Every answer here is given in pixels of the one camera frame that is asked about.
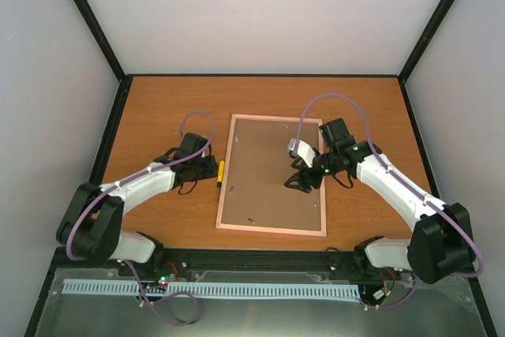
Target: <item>cable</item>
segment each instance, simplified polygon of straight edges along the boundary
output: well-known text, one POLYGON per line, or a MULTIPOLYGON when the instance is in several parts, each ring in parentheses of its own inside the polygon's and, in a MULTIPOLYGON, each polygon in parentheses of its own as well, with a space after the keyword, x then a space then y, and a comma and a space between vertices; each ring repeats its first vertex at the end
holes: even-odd
POLYGON ((159 299, 158 301, 155 301, 155 302, 153 302, 153 304, 151 304, 151 301, 149 300, 147 294, 145 293, 144 286, 142 285, 142 282, 140 281, 140 277, 137 273, 137 270, 135 270, 135 267, 133 266, 133 264, 129 260, 123 260, 123 262, 132 271, 133 278, 135 278, 135 281, 137 282, 138 287, 139 287, 140 297, 144 300, 144 303, 155 314, 155 316, 158 317, 161 321, 163 321, 164 323, 167 323, 169 325, 172 325, 174 327, 183 327, 185 325, 192 324, 198 320, 198 317, 200 316, 200 306, 198 304, 198 301, 196 300, 196 298, 192 294, 190 294, 189 292, 185 292, 185 291, 176 292, 175 294, 170 294, 170 295, 164 296, 161 299, 159 299), (189 319, 188 321, 182 321, 179 323, 177 321, 166 319, 156 310, 156 308, 154 306, 154 304, 159 304, 164 301, 169 301, 170 299, 176 298, 177 296, 187 296, 188 298, 190 298, 193 301, 193 304, 195 305, 195 313, 193 314, 191 319, 189 319))
MULTIPOLYGON (((402 300, 399 300, 396 303, 391 304, 391 305, 385 305, 384 307, 380 305, 376 309, 382 309, 382 310, 385 311, 385 310, 388 310, 388 309, 396 308, 399 305, 402 305, 403 303, 405 303, 407 300, 409 300, 412 297, 414 291, 417 289, 417 285, 418 284, 419 284, 419 279, 416 278, 414 280, 414 283, 413 283, 412 288, 410 289, 409 293, 407 295, 405 295, 405 297, 403 297, 402 300)), ((363 305, 365 307, 365 309, 368 309, 368 307, 372 307, 373 306, 373 305, 368 305, 368 304, 364 303, 361 299, 359 299, 359 303, 361 305, 363 305)))
POLYGON ((395 288, 395 284, 396 284, 395 274, 393 274, 393 272, 391 271, 390 268, 384 268, 384 269, 386 269, 386 271, 389 272, 389 275, 391 275, 391 278, 393 279, 393 284, 391 285, 391 289, 390 289, 390 291, 393 291, 393 288, 395 288))
POLYGON ((382 272, 380 273, 380 281, 382 282, 382 287, 384 287, 384 299, 385 299, 389 296, 389 294, 391 293, 391 290, 389 293, 387 292, 386 281, 384 280, 384 275, 382 275, 382 272))
POLYGON ((171 266, 172 269, 174 270, 175 279, 179 279, 179 270, 175 267, 174 262, 172 262, 171 260, 169 260, 168 262, 164 263, 162 266, 164 268, 167 268, 168 266, 171 266))
POLYGON ((345 185, 335 174, 332 174, 331 177, 335 179, 344 189, 352 189, 354 187, 353 179, 350 176, 350 173, 347 173, 347 181, 349 181, 349 185, 345 185))
MULTIPOLYGON (((373 146, 373 143, 372 143, 372 132, 370 131, 370 125, 368 124, 368 120, 366 118, 365 112, 350 97, 345 96, 343 94, 340 94, 338 92, 326 92, 324 94, 318 95, 314 99, 312 99, 309 102, 309 104, 307 104, 307 106, 303 110, 303 113, 301 114, 300 122, 298 123, 297 140, 296 140, 296 142, 294 144, 294 151, 297 152, 297 150, 298 150, 298 145, 300 143, 301 126, 303 124, 303 119, 305 118, 305 115, 307 114, 307 111, 309 110, 310 106, 312 106, 312 104, 314 102, 316 102, 316 100, 321 99, 321 98, 326 97, 326 96, 338 96, 339 98, 343 98, 343 99, 347 100, 349 103, 351 103, 354 106, 354 108, 357 109, 357 111, 361 115, 361 118, 363 119, 363 123, 365 124, 366 140, 368 142, 368 146, 372 150, 373 155, 377 158, 377 160, 379 161, 379 163, 385 169, 388 169, 387 164, 384 162, 384 160, 379 155, 379 153, 377 153, 377 150, 376 150, 375 146, 373 146)), ((393 176, 393 178, 395 178, 398 182, 400 182, 406 189, 408 189, 419 200, 424 200, 425 199, 425 197, 424 197, 424 195, 422 193, 419 193, 414 187, 412 187, 407 181, 405 181, 394 170, 389 170, 388 172, 389 172, 389 174, 391 174, 393 176)), ((426 205, 428 205, 433 211, 435 211, 436 213, 438 213, 447 223, 449 223, 449 225, 451 225, 451 227, 453 227, 461 235, 461 237, 466 241, 466 243, 469 245, 469 247, 473 250, 473 252, 475 253, 475 257, 477 258, 477 260, 479 262, 479 268, 475 272, 469 272, 469 273, 467 273, 467 272, 455 272, 454 275, 461 276, 463 278, 474 278, 474 277, 479 276, 480 274, 482 274, 482 272, 484 272, 484 268, 485 268, 484 257, 482 256, 482 253, 479 250, 479 248, 477 248, 477 245, 475 245, 475 243, 472 241, 472 238, 470 238, 470 236, 453 219, 451 219, 451 217, 448 214, 446 214, 443 211, 443 209, 439 209, 438 207, 436 207, 429 200, 426 201, 426 205)))
POLYGON ((132 174, 130 175, 129 177, 126 177, 126 178, 123 178, 121 181, 119 181, 119 186, 117 185, 113 185, 111 186, 110 188, 104 190, 103 192, 101 192, 95 199, 93 199, 93 201, 85 208, 85 210, 80 214, 79 218, 77 219, 76 223, 73 225, 72 227, 72 230, 70 231, 69 233, 69 237, 67 238, 66 240, 66 247, 65 247, 65 250, 66 250, 66 255, 67 257, 70 259, 70 260, 83 260, 84 258, 82 256, 75 256, 73 253, 72 253, 72 243, 73 243, 73 239, 76 237, 76 232, 77 230, 79 229, 80 225, 82 224, 82 222, 86 219, 86 217, 88 216, 88 214, 92 211, 92 209, 105 197, 107 196, 107 194, 111 193, 112 191, 124 186, 124 185, 127 185, 128 183, 138 179, 138 178, 141 178, 145 175, 149 175, 151 172, 155 173, 156 171, 160 171, 160 170, 163 170, 163 169, 166 169, 168 167, 171 167, 173 165, 177 165, 179 163, 182 163, 182 162, 185 162, 187 160, 190 160, 192 158, 195 158, 199 155, 201 155, 203 152, 205 152, 207 150, 207 148, 209 147, 209 145, 211 144, 212 140, 214 139, 214 135, 215 135, 215 122, 214 122, 214 118, 211 116, 211 114, 209 114, 207 111, 205 110, 194 110, 193 112, 187 114, 185 116, 185 118, 182 120, 182 123, 181 123, 181 128, 180 128, 180 133, 181 133, 181 137, 184 136, 183 135, 183 130, 184 130, 184 124, 186 123, 186 121, 188 120, 188 118, 190 118, 191 116, 193 116, 194 114, 204 114, 205 116, 207 116, 209 118, 209 120, 211 121, 211 127, 212 127, 212 130, 211 130, 211 136, 207 139, 207 142, 205 143, 205 145, 202 147, 202 149, 200 149, 198 152, 195 152, 193 154, 190 154, 188 155, 187 157, 184 157, 184 158, 181 158, 181 159, 178 159, 176 161, 171 161, 165 165, 162 165, 162 166, 157 166, 157 167, 154 167, 153 169, 151 169, 151 171, 149 171, 148 169, 143 169, 141 171, 137 171, 135 174, 132 174))
POLYGON ((195 181, 195 184, 191 186, 191 189, 189 189, 189 191, 188 191, 188 192, 183 193, 183 192, 182 192, 182 187, 184 186, 184 183, 182 183, 182 184, 181 184, 181 188, 179 188, 179 190, 177 191, 177 193, 178 193, 179 195, 188 195, 188 194, 190 194, 190 193, 191 193, 191 192, 195 189, 195 187, 196 187, 196 185, 197 185, 197 184, 198 184, 198 181, 195 181))

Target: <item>wooden tabletop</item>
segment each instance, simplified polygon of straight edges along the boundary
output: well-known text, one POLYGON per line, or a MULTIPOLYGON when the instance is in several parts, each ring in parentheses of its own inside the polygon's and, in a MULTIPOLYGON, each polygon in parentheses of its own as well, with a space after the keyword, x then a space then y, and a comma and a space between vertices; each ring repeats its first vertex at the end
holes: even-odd
MULTIPOLYGON (((104 182, 146 167, 181 143, 181 120, 192 110, 212 114, 217 134, 216 160, 224 159, 232 114, 300 117, 305 105, 324 92, 341 92, 365 111, 374 143, 421 188, 428 181, 410 126, 398 81, 394 78, 326 77, 135 77, 110 154, 104 182)), ((363 121, 343 99, 320 99, 307 117, 329 122, 343 118, 356 141, 365 139, 363 121)), ((210 135, 209 121, 191 117, 186 132, 210 135)), ((360 182, 344 189, 326 179, 327 237, 268 234, 215 228, 218 202, 215 179, 200 181, 189 194, 160 194, 133 209, 124 230, 141 231, 174 248, 303 249, 333 246, 351 250, 376 235, 409 238, 402 218, 377 193, 360 182)))

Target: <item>gray wall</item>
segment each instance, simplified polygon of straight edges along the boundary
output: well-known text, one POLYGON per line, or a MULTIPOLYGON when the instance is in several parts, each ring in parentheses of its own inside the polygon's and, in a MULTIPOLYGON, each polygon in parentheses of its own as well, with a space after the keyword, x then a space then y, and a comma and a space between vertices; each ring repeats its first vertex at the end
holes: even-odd
POLYGON ((407 88, 444 199, 471 212, 505 335, 505 0, 456 0, 407 88))
POLYGON ((23 335, 117 82, 72 0, 0 0, 0 331, 23 335))
POLYGON ((128 73, 375 74, 399 73, 438 1, 89 0, 128 73))

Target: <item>metal sheet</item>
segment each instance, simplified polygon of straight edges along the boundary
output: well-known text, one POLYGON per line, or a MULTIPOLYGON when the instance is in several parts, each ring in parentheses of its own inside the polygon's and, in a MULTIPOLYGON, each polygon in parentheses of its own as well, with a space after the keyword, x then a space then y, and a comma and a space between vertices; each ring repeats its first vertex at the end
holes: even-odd
MULTIPOLYGON (((95 279, 107 273, 86 272, 95 279)), ((37 336, 485 336, 469 287, 459 278, 420 286, 405 305, 388 311, 365 312, 358 304, 336 301, 203 299, 198 322, 175 328, 139 308, 134 296, 60 294, 65 277, 84 275, 75 270, 57 273, 37 336)), ((181 298, 162 303, 158 309, 163 315, 184 320, 191 317, 193 306, 181 298)))

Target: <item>white robotic arm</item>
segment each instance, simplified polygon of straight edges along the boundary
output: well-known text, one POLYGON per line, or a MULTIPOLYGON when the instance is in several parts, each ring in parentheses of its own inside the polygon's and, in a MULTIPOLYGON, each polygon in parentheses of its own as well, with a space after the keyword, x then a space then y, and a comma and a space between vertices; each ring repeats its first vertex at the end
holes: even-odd
POLYGON ((414 271, 423 281, 434 283, 473 262, 473 250, 428 204, 446 212, 471 237, 468 212, 463 206, 448 205, 425 192, 394 167, 379 148, 377 157, 367 141, 356 143, 342 119, 322 125, 320 131, 330 148, 328 153, 320 154, 304 141, 290 141, 287 151, 295 158, 291 166, 298 172, 285 186, 308 193, 320 187, 324 176, 345 170, 381 195, 413 231, 411 239, 372 238, 363 242, 355 252, 365 254, 366 265, 414 271))
POLYGON ((206 149, 211 152, 205 137, 187 133, 178 148, 121 181, 79 186, 58 228, 57 240, 67 245, 69 257, 76 254, 73 259, 146 263, 163 246, 145 234, 121 230, 123 216, 159 193, 214 178, 217 164, 213 155, 203 154, 206 149))

